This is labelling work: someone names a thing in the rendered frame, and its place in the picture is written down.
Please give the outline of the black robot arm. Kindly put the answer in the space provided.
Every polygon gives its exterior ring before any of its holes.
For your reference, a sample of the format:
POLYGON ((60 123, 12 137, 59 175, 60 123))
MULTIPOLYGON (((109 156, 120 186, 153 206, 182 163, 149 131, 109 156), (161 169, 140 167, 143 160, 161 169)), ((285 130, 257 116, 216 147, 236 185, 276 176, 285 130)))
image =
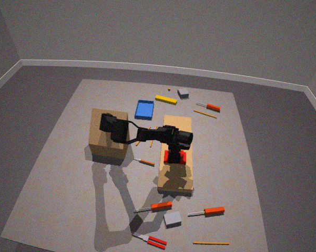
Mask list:
POLYGON ((147 129, 138 127, 132 121, 117 119, 110 113, 101 114, 100 128, 101 131, 110 132, 110 139, 115 143, 131 144, 136 141, 146 142, 147 140, 157 140, 160 143, 174 144, 178 143, 178 152, 189 150, 193 139, 193 133, 179 131, 179 128, 171 125, 158 127, 157 129, 147 129), (138 128, 135 139, 126 141, 129 123, 138 128))

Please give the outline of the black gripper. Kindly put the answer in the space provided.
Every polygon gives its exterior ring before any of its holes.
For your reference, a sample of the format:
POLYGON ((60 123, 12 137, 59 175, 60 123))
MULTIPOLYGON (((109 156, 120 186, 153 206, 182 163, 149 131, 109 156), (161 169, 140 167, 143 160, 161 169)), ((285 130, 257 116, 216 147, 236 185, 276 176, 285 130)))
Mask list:
POLYGON ((174 144, 167 144, 168 150, 171 150, 171 153, 168 155, 168 163, 180 163, 181 153, 178 152, 178 143, 174 144))

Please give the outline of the tan wooden panel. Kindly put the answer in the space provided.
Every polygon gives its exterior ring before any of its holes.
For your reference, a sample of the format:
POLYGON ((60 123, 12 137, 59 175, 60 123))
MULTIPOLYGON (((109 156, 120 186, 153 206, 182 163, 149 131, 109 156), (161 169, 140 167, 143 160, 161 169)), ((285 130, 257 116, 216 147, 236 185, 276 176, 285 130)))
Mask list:
MULTIPOLYGON (((179 131, 191 132, 189 117, 165 115, 165 125, 175 126, 179 131)), ((165 150, 168 151, 168 145, 162 143, 157 190, 191 193, 193 190, 192 143, 189 150, 181 150, 186 152, 186 165, 164 163, 165 150)))

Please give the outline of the yellow rectangular bar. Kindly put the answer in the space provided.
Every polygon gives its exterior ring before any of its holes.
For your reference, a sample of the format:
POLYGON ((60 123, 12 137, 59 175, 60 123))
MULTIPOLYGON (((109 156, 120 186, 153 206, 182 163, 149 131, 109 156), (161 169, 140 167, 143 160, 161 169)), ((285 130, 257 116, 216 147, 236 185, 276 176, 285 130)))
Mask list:
POLYGON ((160 100, 160 101, 164 101, 164 102, 168 102, 168 103, 172 103, 172 104, 176 104, 176 102, 177 102, 176 99, 172 99, 172 98, 168 98, 168 97, 164 97, 164 96, 160 96, 160 95, 156 95, 155 99, 160 100))

